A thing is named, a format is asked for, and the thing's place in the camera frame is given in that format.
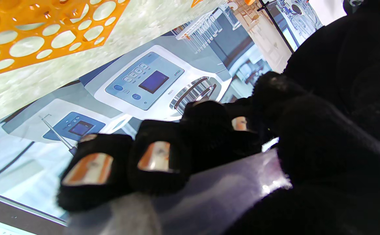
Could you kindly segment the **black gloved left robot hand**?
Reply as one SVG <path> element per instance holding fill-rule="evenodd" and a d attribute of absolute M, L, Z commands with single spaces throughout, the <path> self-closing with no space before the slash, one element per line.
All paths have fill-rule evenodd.
<path fill-rule="evenodd" d="M 380 0 L 365 0 L 314 32 L 283 74 L 380 141 Z"/>

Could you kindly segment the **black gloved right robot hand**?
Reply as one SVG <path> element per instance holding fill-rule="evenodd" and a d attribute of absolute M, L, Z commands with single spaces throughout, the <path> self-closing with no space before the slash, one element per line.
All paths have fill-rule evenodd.
<path fill-rule="evenodd" d="M 348 93 L 352 111 L 268 72 L 250 98 L 188 103 L 179 122 L 145 120 L 129 135 L 88 134 L 60 180 L 57 203 L 83 212 L 132 193 L 166 195 L 192 174 L 258 153 L 276 135 L 279 188 L 223 235 L 380 235 L 380 75 Z"/>

